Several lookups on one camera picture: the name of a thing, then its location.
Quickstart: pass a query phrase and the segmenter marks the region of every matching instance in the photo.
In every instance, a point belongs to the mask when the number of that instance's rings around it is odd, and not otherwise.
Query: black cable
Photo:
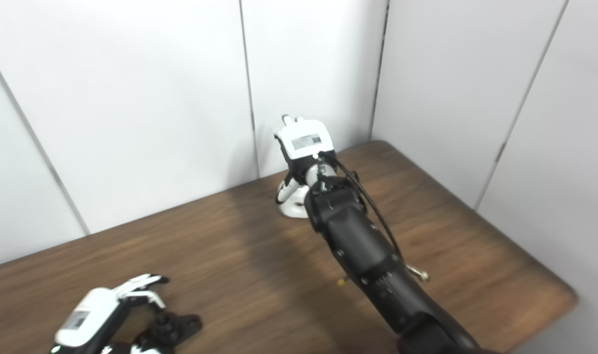
[[[328,152],[321,151],[319,152],[319,156],[328,159],[329,161],[332,161],[336,166],[338,166],[338,168],[340,168],[345,173],[345,175],[347,175],[347,177],[353,182],[353,184],[355,184],[356,188],[358,188],[360,193],[362,193],[364,199],[366,199],[366,201],[373,209],[374,213],[376,213],[376,215],[378,216],[378,219],[382,223],[382,226],[384,227],[385,231],[387,232],[387,235],[389,236],[389,240],[391,240],[391,244],[393,244],[393,248],[395,248],[395,252],[397,253],[398,257],[402,260],[402,262],[404,262],[404,258],[402,257],[402,251],[400,251],[400,246],[397,244],[395,236],[393,236],[393,233],[391,232],[391,228],[382,216],[382,213],[380,213],[380,209],[378,209],[378,206],[376,206],[373,199],[371,199],[371,196],[369,196],[369,193],[367,193],[364,187],[362,187],[362,184],[360,184],[360,182],[356,179],[354,173],[349,171],[344,164],[342,164],[336,157],[334,157],[332,154],[329,154]]]

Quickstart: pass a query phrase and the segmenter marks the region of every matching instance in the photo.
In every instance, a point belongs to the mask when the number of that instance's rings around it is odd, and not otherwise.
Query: label sticker
[[[311,134],[311,135],[306,135],[305,137],[292,139],[292,142],[293,142],[293,148],[295,148],[295,150],[299,150],[300,148],[305,148],[308,146],[320,144],[321,137],[319,136],[319,134]]]
[[[89,311],[74,311],[69,315],[67,321],[63,323],[61,329],[71,329],[72,331],[77,331],[89,315]]]

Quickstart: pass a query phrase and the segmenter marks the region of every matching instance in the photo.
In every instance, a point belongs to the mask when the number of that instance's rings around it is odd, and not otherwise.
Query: metal bolt
[[[429,282],[430,275],[423,270],[417,269],[411,265],[406,265],[406,269],[414,276],[416,276],[420,282]]]

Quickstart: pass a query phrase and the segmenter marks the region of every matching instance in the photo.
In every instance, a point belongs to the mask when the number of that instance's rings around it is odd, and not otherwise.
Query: wood grain surface
[[[564,282],[391,146],[372,142],[340,160],[359,173],[407,262],[431,274],[425,290],[484,347],[508,351],[575,304]],[[321,236],[277,211],[282,178],[0,265],[0,354],[47,352],[87,291],[142,273],[171,278],[155,287],[170,311],[203,318],[178,354],[394,353],[396,336],[360,290],[337,285],[344,273]],[[114,340],[131,341],[150,319],[135,309]]]

